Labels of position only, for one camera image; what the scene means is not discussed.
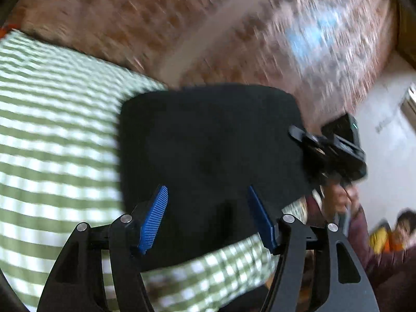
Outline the person's right hand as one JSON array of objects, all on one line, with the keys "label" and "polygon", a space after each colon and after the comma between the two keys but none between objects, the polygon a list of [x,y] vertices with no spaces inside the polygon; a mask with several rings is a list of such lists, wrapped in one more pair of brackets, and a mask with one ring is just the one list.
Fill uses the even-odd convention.
[{"label": "person's right hand", "polygon": [[336,214],[344,214],[347,211],[354,216],[360,209],[358,190],[354,185],[342,187],[329,183],[322,187],[322,192],[322,211],[327,220],[332,220]]}]

